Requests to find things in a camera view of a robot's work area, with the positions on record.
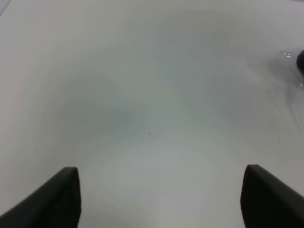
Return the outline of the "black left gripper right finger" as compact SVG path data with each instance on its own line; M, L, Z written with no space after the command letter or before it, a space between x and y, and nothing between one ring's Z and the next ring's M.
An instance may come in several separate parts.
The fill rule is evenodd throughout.
M304 197L259 165L245 169L240 207L246 228L304 226Z

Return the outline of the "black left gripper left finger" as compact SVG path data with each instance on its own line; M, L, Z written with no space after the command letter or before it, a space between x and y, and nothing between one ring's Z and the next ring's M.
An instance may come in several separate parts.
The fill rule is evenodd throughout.
M77 228L81 215L78 168L64 167L0 216L2 228Z

